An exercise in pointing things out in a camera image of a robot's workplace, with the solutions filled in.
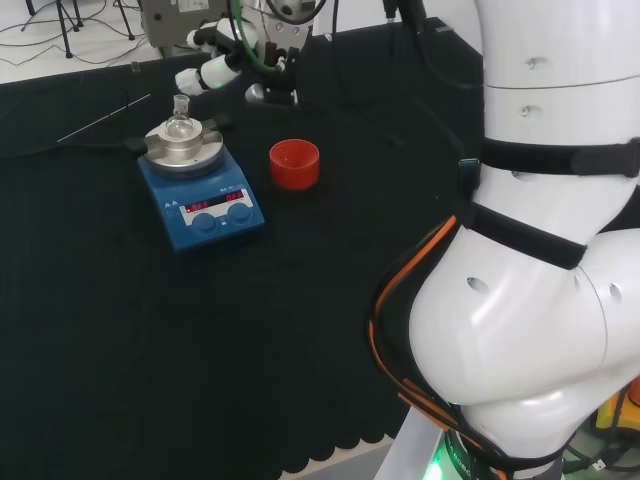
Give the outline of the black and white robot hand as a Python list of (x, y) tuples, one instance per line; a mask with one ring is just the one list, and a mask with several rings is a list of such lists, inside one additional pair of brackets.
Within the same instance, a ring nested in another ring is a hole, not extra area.
[(258, 10), (206, 22), (187, 35), (193, 50), (210, 59), (175, 75), (178, 91), (199, 96), (221, 90), (245, 71), (258, 79), (245, 92), (250, 104), (294, 107), (299, 103), (297, 74), (309, 29), (290, 25)]

